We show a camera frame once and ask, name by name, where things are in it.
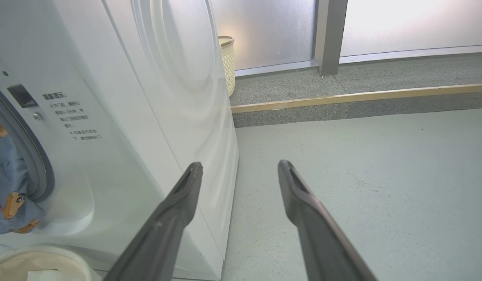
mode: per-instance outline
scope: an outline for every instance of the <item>white washing machine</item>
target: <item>white washing machine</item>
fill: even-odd
[[[174,276],[220,279],[239,151],[214,26],[209,0],[0,1],[0,121],[46,211],[0,254],[54,244],[109,270],[201,161]]]

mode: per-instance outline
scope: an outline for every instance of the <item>floor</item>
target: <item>floor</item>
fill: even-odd
[[[236,129],[223,281],[306,280],[290,160],[378,280],[482,280],[482,109]]]
[[[482,83],[482,53],[342,66],[338,75],[285,73],[237,79],[231,105],[367,91]]]

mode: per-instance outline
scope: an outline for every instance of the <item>wicker basket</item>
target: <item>wicker basket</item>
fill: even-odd
[[[223,71],[227,81],[227,91],[229,96],[234,93],[234,83],[236,82],[236,68],[234,67],[234,38],[230,36],[219,36],[218,42],[221,46]]]

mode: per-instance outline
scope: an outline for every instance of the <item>wooden trim strip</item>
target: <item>wooden trim strip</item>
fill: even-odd
[[[235,105],[232,113],[254,112],[261,110],[280,110],[291,107],[308,107],[312,105],[330,105],[332,103],[352,103],[354,101],[385,100],[387,98],[411,98],[414,96],[439,96],[442,94],[469,94],[482,92],[482,84],[454,85],[443,87],[425,87],[415,89],[399,89],[392,91],[359,92],[357,94],[340,94],[320,98],[300,98],[289,101],[272,101],[253,105]]]

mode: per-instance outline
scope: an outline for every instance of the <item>blue cartoon print cloth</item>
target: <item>blue cartoon print cloth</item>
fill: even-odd
[[[0,124],[0,234],[30,232],[43,211],[27,198],[27,167],[21,152]]]

